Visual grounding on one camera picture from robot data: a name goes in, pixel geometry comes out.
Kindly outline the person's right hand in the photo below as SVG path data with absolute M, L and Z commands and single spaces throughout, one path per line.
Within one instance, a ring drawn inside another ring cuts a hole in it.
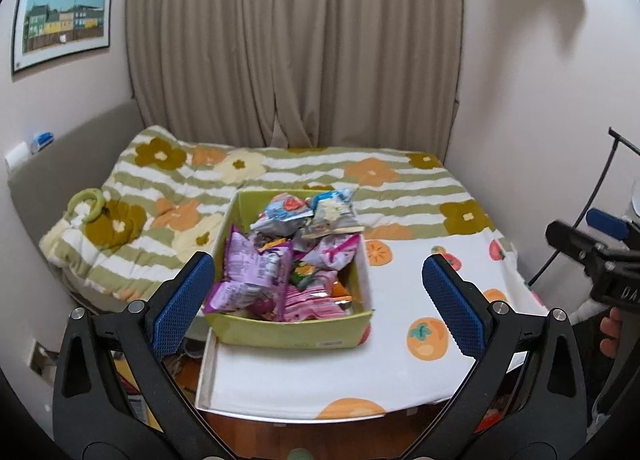
M 608 358 L 615 358 L 620 348 L 620 336 L 622 335 L 622 315 L 617 307 L 612 307 L 600 323 L 600 331 L 603 339 L 600 342 L 600 351 Z

